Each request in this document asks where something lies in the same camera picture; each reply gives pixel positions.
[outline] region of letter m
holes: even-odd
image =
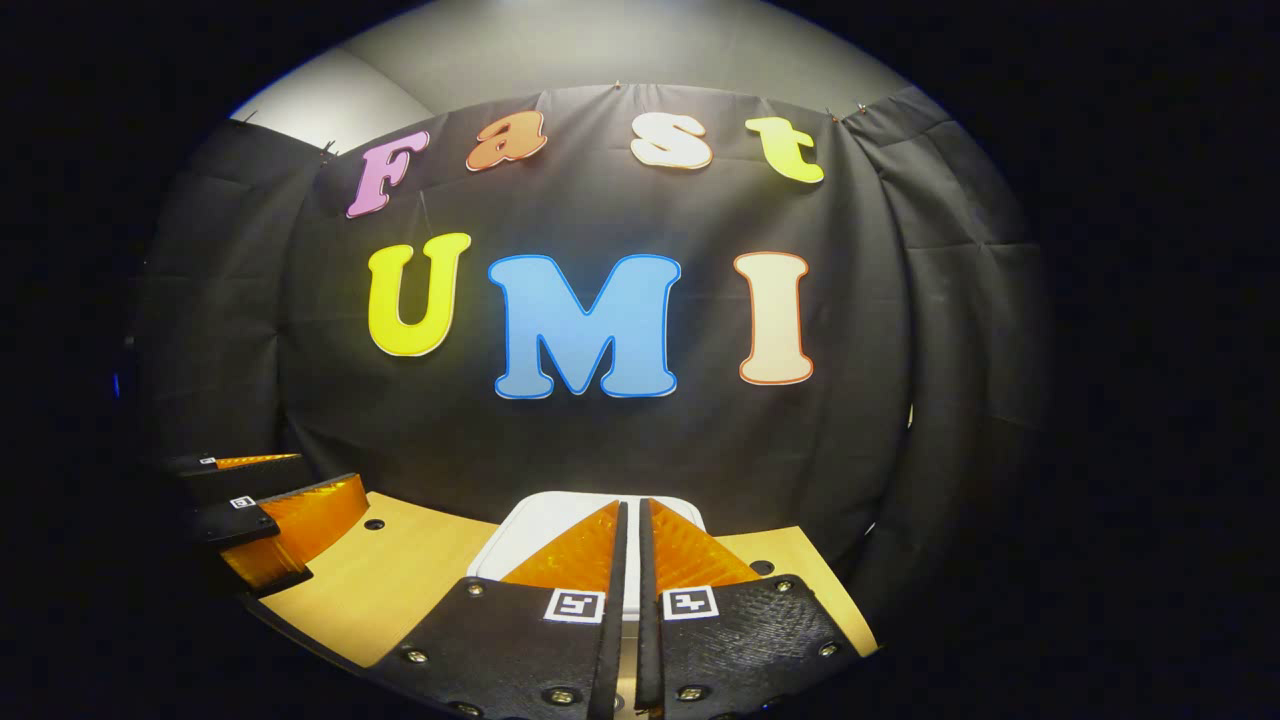
[[[512,400],[547,397],[556,383],[541,368],[539,346],[573,395],[586,392],[604,351],[613,368],[600,389],[613,397],[658,397],[676,389],[667,370],[667,297],[680,264],[660,255],[628,255],[613,266],[590,310],[559,265],[545,255],[503,258],[489,279],[507,302],[507,374],[494,389]]]

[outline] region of ceiling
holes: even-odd
[[[730,90],[837,115],[909,85],[760,0],[435,0],[305,63],[232,118],[340,154],[458,108],[614,82]]]

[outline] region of letter i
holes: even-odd
[[[751,291],[751,355],[739,366],[758,386],[800,383],[813,374],[813,360],[800,343],[800,278],[804,258],[787,252],[748,252],[733,260]]]

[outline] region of wooden base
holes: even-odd
[[[312,579],[261,600],[300,633],[361,667],[378,662],[435,607],[498,529],[376,492],[367,497],[365,515],[307,564]],[[365,528],[374,519],[381,529]],[[774,575],[804,578],[858,653],[876,651],[858,606],[800,528],[717,539],[746,562],[768,560]],[[620,689],[635,687],[634,662],[623,664],[631,676],[620,678]]]

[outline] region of foam letter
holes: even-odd
[[[351,208],[347,208],[347,217],[358,218],[385,208],[392,199],[383,192],[383,182],[389,181],[392,187],[396,187],[399,181],[404,179],[404,172],[408,170],[408,152],[402,152],[402,150],[421,152],[429,141],[430,136],[426,135],[426,131],[421,131],[366,150],[365,172],[360,176],[356,201],[351,204]]]
[[[543,114],[525,110],[494,120],[476,136],[480,145],[467,155],[467,169],[485,170],[503,160],[520,160],[538,152],[547,145],[543,135]]]
[[[494,389],[511,400],[547,397],[556,383],[543,373],[539,345],[573,395],[586,392],[604,351],[613,345],[613,368],[600,389],[613,397],[659,397],[676,391],[667,370],[667,296],[680,279],[680,264],[660,255],[618,260],[591,310],[568,286],[559,265],[545,255],[503,258],[489,279],[507,302],[507,373]]]
[[[695,170],[712,163],[712,149],[694,137],[707,128],[689,115],[645,113],[631,120],[631,129],[643,138],[631,141],[631,152],[645,165]]]
[[[813,138],[792,129],[786,118],[755,118],[746,120],[746,129],[760,133],[764,145],[764,159],[781,174],[800,182],[822,182],[822,168],[805,163],[800,156],[800,146],[813,147]]]
[[[433,237],[422,254],[431,259],[426,288],[426,315],[413,325],[399,319],[399,287],[404,264],[413,256],[408,245],[393,245],[369,258],[374,273],[369,287],[369,334],[388,355],[415,357],[426,355],[444,342],[453,324],[453,293],[458,279],[458,255],[471,247],[471,238],[460,232]]]
[[[751,291],[751,355],[737,374],[758,386],[809,379],[813,360],[800,348],[800,278],[808,263],[787,252],[748,252],[733,269]]]

